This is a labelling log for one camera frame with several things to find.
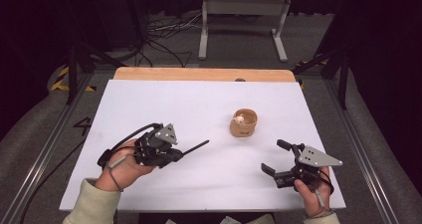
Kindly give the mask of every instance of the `sleeve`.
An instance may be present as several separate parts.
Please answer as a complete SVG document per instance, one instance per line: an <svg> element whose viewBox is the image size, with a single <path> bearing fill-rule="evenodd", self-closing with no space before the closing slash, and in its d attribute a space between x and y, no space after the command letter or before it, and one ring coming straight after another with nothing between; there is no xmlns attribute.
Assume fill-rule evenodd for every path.
<svg viewBox="0 0 422 224"><path fill-rule="evenodd" d="M339 224L337 214L332 213L329 216L314 218L314 219L306 219L304 220L304 224Z"/></svg>
<svg viewBox="0 0 422 224"><path fill-rule="evenodd" d="M95 188L95 179L84 179L74 210L63 224L112 223L114 211L120 200L120 192L106 192Z"/></svg>

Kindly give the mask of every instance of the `dark background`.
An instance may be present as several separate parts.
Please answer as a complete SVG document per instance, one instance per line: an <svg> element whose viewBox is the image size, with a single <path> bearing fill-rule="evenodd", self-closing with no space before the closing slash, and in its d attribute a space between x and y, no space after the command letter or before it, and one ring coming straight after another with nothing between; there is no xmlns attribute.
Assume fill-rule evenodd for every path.
<svg viewBox="0 0 422 224"><path fill-rule="evenodd" d="M146 11L180 16L201 6L201 0L134 1L136 9L143 11L137 18L141 29L146 26ZM366 105L421 192L417 170L422 169L422 22L418 19L422 2L341 1L293 0L291 12L336 14L319 51L346 46L350 68ZM126 0L63 2L72 8L81 39L101 51L133 46L143 39L133 29ZM66 61L70 39L58 7L52 0L0 0L0 139L48 95L49 77Z"/></svg>

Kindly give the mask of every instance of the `small wooden cup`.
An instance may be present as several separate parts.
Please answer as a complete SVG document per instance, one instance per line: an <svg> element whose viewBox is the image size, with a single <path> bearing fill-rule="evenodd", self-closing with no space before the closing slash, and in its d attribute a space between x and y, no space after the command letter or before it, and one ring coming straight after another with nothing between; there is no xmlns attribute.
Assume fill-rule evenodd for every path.
<svg viewBox="0 0 422 224"><path fill-rule="evenodd" d="M243 123L237 123L235 121L236 117L243 115ZM233 114L233 118L230 122L230 132L233 136L237 137L247 137L254 133L255 126L257 125L258 116L257 114L250 109L241 109L236 111Z"/></svg>

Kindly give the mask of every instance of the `human hand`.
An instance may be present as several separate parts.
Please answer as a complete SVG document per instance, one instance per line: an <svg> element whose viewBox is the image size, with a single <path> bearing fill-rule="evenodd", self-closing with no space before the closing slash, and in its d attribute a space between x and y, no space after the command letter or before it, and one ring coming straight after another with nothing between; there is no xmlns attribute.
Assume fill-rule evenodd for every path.
<svg viewBox="0 0 422 224"><path fill-rule="evenodd" d="M120 191L112 180L112 177L114 177L120 188L125 189L136 181L138 177L150 173L155 168L155 166L143 166L136 163L133 156L134 148L130 148L131 146L134 146L135 141L136 139L131 139L125 142L119 148L128 148L119 149L112 155L107 165L115 163L124 156L125 159L112 170L108 170L108 167L106 167L96 182L96 188L103 191Z"/></svg>
<svg viewBox="0 0 422 224"><path fill-rule="evenodd" d="M329 168L321 167L319 170L319 176L329 182ZM304 199L305 211L309 217L320 217L330 211L329 196L331 195L331 190L326 183L319 181L318 183L313 183L313 185L305 185L301 180L296 179L295 187ZM324 206L321 206L319 203L316 188L322 198Z"/></svg>

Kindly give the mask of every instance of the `hand-held gripper device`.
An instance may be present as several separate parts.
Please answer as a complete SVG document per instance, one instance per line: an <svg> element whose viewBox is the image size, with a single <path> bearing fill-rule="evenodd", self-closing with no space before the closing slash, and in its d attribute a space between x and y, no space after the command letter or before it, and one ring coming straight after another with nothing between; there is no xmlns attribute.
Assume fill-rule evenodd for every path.
<svg viewBox="0 0 422 224"><path fill-rule="evenodd" d="M120 147L133 136L151 127L153 130L146 132L142 137L138 138L135 141L134 146ZM97 164L102 168L105 168L107 162L111 159L114 153L122 150L123 148L133 148L133 155L136 163L143 163L146 166L158 166L162 168L170 162L176 162L180 160L187 153L205 145L208 142L209 140L203 141L191 149L185 152L181 152L180 150L172 147L173 144L177 144L177 137L173 124L170 123L167 126L163 126L162 123L152 123L132 133L116 144L114 148L107 149L100 157Z"/></svg>
<svg viewBox="0 0 422 224"><path fill-rule="evenodd" d="M300 179L306 185L322 181L330 187L331 193L334 192L329 177L328 181L320 177L319 167L342 165L340 160L311 146L305 146L303 143L296 145L279 139L277 145L287 151L292 150L295 156L295 166L290 171L276 172L273 168L261 163L261 169L274 178L278 188L293 186L296 190L295 180Z"/></svg>

